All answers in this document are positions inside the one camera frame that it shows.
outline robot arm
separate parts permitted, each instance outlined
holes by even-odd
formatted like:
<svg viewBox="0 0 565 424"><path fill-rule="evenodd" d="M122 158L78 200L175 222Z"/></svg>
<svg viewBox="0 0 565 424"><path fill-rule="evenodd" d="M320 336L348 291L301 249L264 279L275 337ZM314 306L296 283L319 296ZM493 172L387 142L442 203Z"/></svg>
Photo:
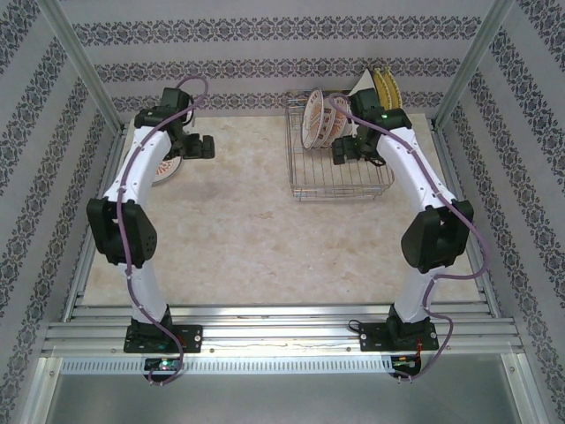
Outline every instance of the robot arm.
<svg viewBox="0 0 565 424"><path fill-rule="evenodd" d="M379 334L375 342L378 347L374 348L373 344L373 348L367 350L414 350L420 341L425 350L437 350L439 346L434 337L434 326L425 310L425 299L429 305L435 287L430 282L435 276L446 274L446 269L464 252L469 236L469 228L443 200L469 221L473 217L472 206L468 201L457 201L438 179L422 153L403 110L385 112L373 88L350 95L350 109L353 117L388 130L403 142L370 127L360 126L356 136L334 141L334 164L360 159L387 163L416 215L401 241L404 259L411 266L408 280L402 295L391 307L386 324L374 325L373 333Z"/></svg>
<svg viewBox="0 0 565 424"><path fill-rule="evenodd" d="M137 300L136 303L132 299L132 325L127 330L125 352L165 353L177 349L171 339L158 329L151 319L175 334L178 339L187 338L186 334L180 333L186 332L187 327L190 327L172 323L169 307L161 295L153 267L152 258L157 247L157 233L144 212L149 190L161 161L177 156L183 159L211 159L215 156L212 137L205 135L201 140L198 134L188 134L183 131L186 114L180 115L188 108L190 102L192 98L179 88L165 88L159 106L151 110L142 110L135 117L134 124L137 129L133 134L132 147L114 184L102 199L91 199L87 205L88 222L92 228L97 250L106 256L108 262L117 265L124 278L127 278L124 241L117 222L120 189L123 193L121 210L132 259L131 288ZM154 132L154 128L158 125L164 126L160 131ZM147 140L150 132L154 134ZM135 161L130 164L130 159L136 151Z"/></svg>

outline wire dish rack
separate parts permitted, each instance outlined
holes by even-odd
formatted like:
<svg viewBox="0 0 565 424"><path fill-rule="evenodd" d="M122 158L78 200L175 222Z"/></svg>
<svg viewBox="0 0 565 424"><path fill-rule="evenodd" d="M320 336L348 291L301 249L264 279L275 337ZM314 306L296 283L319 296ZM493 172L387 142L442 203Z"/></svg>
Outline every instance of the wire dish rack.
<svg viewBox="0 0 565 424"><path fill-rule="evenodd" d="M365 161L334 165L331 148L304 149L300 136L306 98L291 97L286 107L286 148L290 188L300 201L372 200L395 180L387 166Z"/></svg>

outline black mounting plate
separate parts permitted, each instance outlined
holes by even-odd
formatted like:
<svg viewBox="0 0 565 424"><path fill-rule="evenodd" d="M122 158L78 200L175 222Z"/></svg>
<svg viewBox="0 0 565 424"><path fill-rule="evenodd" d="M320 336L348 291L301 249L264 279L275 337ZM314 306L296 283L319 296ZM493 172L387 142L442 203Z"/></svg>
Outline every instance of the black mounting plate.
<svg viewBox="0 0 565 424"><path fill-rule="evenodd" d="M183 345L184 353L200 353L202 349L202 326L201 325L177 325L174 324L172 333ZM132 327L127 328L124 342L125 353L178 353L178 347L171 339L163 342L148 342L147 339L136 339Z"/></svg>
<svg viewBox="0 0 565 424"><path fill-rule="evenodd" d="M437 351L440 348L435 326L431 322L427 323L426 332L420 337L409 340L394 341L386 322L361 322L358 334L361 352L416 351L418 340L422 344L422 351Z"/></svg>

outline beige surface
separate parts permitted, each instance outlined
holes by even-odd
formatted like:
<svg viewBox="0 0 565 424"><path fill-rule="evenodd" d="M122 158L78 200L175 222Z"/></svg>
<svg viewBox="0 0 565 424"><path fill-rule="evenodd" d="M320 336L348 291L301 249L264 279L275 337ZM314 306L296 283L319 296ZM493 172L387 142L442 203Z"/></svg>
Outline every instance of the beige surface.
<svg viewBox="0 0 565 424"><path fill-rule="evenodd" d="M424 115L411 116L440 171ZM200 118L216 158L187 161L152 188L155 269L171 304L393 302L408 270L400 237L414 214L395 183L376 201L298 202L284 158L284 117ZM466 256L454 273L469 273ZM437 300L476 300L474 282L442 282ZM96 255L85 304L129 303L115 267Z"/></svg>

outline white plate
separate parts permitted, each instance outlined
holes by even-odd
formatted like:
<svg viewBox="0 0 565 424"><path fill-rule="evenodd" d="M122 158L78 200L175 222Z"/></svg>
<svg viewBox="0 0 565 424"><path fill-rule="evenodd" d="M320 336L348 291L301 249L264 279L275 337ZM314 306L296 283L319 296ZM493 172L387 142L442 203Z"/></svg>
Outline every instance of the white plate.
<svg viewBox="0 0 565 424"><path fill-rule="evenodd" d="M335 105L338 108L349 111L349 104L345 99L343 99L342 97L336 97L334 101L335 101ZM348 124L347 117L342 112L338 112L334 108L332 109L335 112L334 124L332 125L332 129L330 130L328 137L326 138L324 144L322 145L323 148L330 148L334 140L337 139L338 137L341 137L343 130L345 130L345 126Z"/></svg>
<svg viewBox="0 0 565 424"><path fill-rule="evenodd" d="M334 126L335 109L329 104L329 98L324 99L324 119L321 124L321 131L318 139L314 143L315 148L321 148L329 137Z"/></svg>
<svg viewBox="0 0 565 424"><path fill-rule="evenodd" d="M322 120L324 118L324 100L319 88L315 88L306 101L304 115L302 116L302 146L312 148L320 135Z"/></svg>

